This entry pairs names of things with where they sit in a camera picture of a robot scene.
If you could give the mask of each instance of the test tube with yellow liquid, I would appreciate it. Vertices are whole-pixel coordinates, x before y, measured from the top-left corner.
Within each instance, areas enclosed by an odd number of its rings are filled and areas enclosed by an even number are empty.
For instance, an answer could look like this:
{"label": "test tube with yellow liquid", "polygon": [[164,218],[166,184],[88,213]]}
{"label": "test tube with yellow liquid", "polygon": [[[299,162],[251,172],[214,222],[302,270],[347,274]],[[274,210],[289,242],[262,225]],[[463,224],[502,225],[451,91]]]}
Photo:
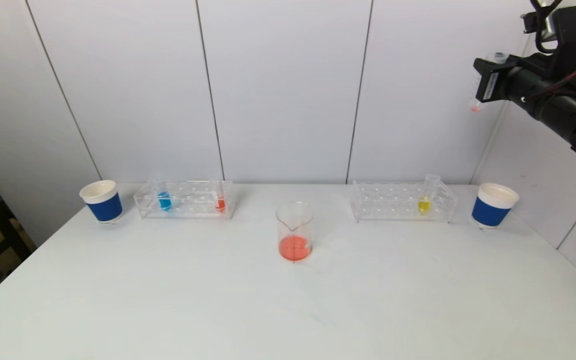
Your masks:
{"label": "test tube with yellow liquid", "polygon": [[434,194],[436,194],[439,188],[439,183],[441,182],[441,176],[433,175],[431,173],[425,174],[425,181],[423,182],[423,193],[419,197],[419,202],[417,207],[419,209],[419,214],[425,215],[432,210],[432,199]]}

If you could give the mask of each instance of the blue liquid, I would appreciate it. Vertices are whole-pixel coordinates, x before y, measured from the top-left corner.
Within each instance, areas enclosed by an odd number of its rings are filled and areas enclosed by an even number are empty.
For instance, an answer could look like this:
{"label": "blue liquid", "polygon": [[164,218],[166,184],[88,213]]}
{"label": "blue liquid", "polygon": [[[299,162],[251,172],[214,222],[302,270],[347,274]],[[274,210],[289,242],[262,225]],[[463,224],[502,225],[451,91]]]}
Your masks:
{"label": "blue liquid", "polygon": [[172,209],[172,200],[170,199],[170,194],[166,191],[159,193],[159,205],[161,205],[161,210],[169,212]]}

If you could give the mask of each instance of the test tube with blue liquid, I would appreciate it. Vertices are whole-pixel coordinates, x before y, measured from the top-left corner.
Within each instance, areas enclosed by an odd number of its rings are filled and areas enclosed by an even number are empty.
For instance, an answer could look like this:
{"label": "test tube with blue liquid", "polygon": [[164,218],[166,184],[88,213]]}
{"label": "test tube with blue liquid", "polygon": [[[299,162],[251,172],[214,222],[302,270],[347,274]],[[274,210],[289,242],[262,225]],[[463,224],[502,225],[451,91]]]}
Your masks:
{"label": "test tube with blue liquid", "polygon": [[155,181],[155,192],[157,192],[157,197],[159,200],[159,206],[161,210],[169,212],[172,209],[172,199],[170,193],[168,192],[166,183],[161,180]]}

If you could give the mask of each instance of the paper cup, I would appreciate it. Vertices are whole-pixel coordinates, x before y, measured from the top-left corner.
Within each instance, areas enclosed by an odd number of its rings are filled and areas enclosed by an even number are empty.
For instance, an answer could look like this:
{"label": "paper cup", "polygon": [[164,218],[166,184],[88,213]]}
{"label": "paper cup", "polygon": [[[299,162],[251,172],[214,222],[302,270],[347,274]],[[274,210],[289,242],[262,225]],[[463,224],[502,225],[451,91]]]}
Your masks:
{"label": "paper cup", "polygon": [[79,196],[84,199],[99,223],[113,223],[123,214],[117,183],[112,180],[93,182],[81,189]]}
{"label": "paper cup", "polygon": [[517,201],[519,194],[509,187],[487,182],[479,187],[472,219],[480,228],[496,228]]}

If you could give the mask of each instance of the clear acrylic rack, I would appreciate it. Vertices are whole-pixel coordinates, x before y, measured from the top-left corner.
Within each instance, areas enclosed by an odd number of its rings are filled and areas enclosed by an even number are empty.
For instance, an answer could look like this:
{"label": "clear acrylic rack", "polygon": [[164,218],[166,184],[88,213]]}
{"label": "clear acrylic rack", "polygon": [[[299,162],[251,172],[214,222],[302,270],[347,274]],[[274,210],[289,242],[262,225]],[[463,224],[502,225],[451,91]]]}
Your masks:
{"label": "clear acrylic rack", "polygon": [[232,181],[147,182],[134,195],[142,219],[221,219],[232,217],[235,207]]}
{"label": "clear acrylic rack", "polygon": [[449,223],[457,196],[443,183],[431,199],[430,211],[421,214],[418,201],[422,182],[352,182],[352,212],[357,221],[440,221]]}

